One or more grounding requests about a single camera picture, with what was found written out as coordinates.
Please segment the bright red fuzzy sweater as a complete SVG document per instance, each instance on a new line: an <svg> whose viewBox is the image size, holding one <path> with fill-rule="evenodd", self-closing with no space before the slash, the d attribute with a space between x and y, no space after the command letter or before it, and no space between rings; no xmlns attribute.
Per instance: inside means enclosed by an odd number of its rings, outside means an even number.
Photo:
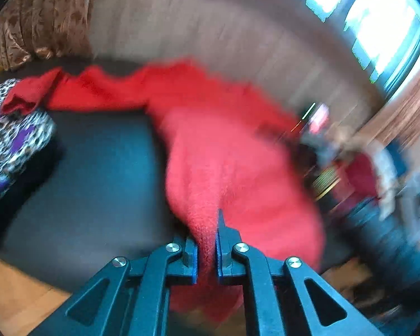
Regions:
<svg viewBox="0 0 420 336"><path fill-rule="evenodd" d="M121 111L142 108L167 148L166 195L199 245L196 285L173 289L176 311L200 309L223 322L243 302L238 287L219 285L214 270L218 216L266 256L298 256L318 268L322 221L288 149L295 118L248 83L233 83L188 61L149 64L114 77L97 66L73 76L55 68L21 80L1 111Z"/></svg>

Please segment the cream white garment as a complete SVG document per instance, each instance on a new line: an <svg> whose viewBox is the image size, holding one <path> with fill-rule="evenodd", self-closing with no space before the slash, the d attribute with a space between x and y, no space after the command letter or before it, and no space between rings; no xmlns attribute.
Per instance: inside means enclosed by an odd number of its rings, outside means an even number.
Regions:
<svg viewBox="0 0 420 336"><path fill-rule="evenodd" d="M332 125L326 137L338 150L341 173L354 199L370 198L379 208L379 219L396 207L398 175L389 151L378 140L354 134L346 126Z"/></svg>

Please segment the maroon garment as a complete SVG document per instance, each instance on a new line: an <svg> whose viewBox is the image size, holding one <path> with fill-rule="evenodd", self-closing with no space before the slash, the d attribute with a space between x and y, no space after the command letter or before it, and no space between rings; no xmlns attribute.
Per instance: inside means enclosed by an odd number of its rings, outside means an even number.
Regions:
<svg viewBox="0 0 420 336"><path fill-rule="evenodd" d="M341 179L347 185L347 191L356 202L365 199L379 199L377 176L370 157L364 153L354 153L351 159L336 161Z"/></svg>

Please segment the brown floral curtain right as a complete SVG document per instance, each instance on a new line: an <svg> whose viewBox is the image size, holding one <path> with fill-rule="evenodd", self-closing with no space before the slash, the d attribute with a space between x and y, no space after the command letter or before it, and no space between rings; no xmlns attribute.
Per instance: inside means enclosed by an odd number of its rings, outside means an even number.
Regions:
<svg viewBox="0 0 420 336"><path fill-rule="evenodd" d="M420 136L420 71L357 133L385 146L392 140L403 148L413 145Z"/></svg>

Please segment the brown floral curtain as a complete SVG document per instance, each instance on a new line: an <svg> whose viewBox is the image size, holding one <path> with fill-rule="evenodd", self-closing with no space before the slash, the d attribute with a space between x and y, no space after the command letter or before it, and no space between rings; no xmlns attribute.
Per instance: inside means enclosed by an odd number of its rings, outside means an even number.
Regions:
<svg viewBox="0 0 420 336"><path fill-rule="evenodd" d="M420 71L357 133L385 146L392 140L403 148L413 145L420 136Z"/></svg>
<svg viewBox="0 0 420 336"><path fill-rule="evenodd" d="M94 0L8 0L0 10L0 68L34 59L89 57Z"/></svg>

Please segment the window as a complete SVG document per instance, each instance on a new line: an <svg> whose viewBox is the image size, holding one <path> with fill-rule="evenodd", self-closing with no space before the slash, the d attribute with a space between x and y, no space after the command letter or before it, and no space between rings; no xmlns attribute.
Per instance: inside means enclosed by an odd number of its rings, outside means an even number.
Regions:
<svg viewBox="0 0 420 336"><path fill-rule="evenodd" d="M420 58L420 8L414 0L301 0L340 31L360 67L390 99Z"/></svg>

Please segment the brown floral curtain left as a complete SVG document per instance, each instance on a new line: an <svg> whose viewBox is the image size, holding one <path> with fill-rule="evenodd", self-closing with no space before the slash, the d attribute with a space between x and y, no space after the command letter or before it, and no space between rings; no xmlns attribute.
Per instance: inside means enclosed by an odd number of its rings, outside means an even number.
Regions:
<svg viewBox="0 0 420 336"><path fill-rule="evenodd" d="M89 57L94 0L8 0L0 10L0 68L34 59Z"/></svg>

